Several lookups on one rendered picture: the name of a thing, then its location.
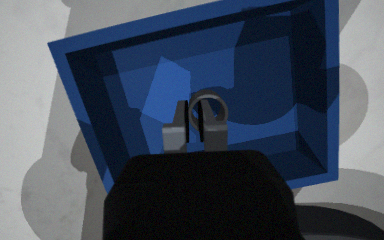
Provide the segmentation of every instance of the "blue tray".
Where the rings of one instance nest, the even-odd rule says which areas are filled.
[[[264,153],[291,188],[337,180],[338,44],[336,0],[229,0],[48,45],[109,191],[204,88],[228,106],[229,150]],[[187,147],[204,150],[192,127]]]

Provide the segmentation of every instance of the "round object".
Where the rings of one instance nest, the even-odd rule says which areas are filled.
[[[216,92],[209,90],[209,89],[203,89],[196,92],[191,99],[189,100],[189,109],[188,109],[188,115],[189,115],[189,122],[192,124],[192,127],[194,127],[196,130],[199,131],[198,128],[198,119],[192,114],[192,109],[199,101],[207,98],[212,98],[217,100],[220,103],[220,110],[217,113],[216,121],[223,121],[226,122],[228,118],[228,108],[223,101],[223,99],[217,94]]]

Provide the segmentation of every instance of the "gray ring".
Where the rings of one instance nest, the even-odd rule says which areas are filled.
[[[197,104],[199,101],[207,98],[212,98],[217,100],[220,103],[220,110],[217,113],[216,121],[222,121],[226,122],[228,118],[228,109],[225,101],[217,94],[216,92],[210,90],[210,89],[202,89],[196,92],[191,99],[189,100],[189,109],[188,109],[188,116],[189,116],[189,122],[191,123],[192,127],[194,127],[196,130],[199,131],[198,128],[198,119],[192,114],[193,107],[195,104]]]

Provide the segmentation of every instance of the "blue bin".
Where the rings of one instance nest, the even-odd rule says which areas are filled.
[[[336,0],[228,0],[48,45],[109,191],[201,89],[228,106],[228,150],[262,152],[292,189],[337,180],[338,44]],[[187,148],[204,150],[192,127]]]

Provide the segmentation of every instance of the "white marble surface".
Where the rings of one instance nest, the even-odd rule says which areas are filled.
[[[47,42],[211,0],[63,2],[0,1],[0,239],[87,239],[101,210],[95,168],[71,159],[74,143],[90,156]],[[340,180],[296,202],[384,214],[384,1],[340,2]]]

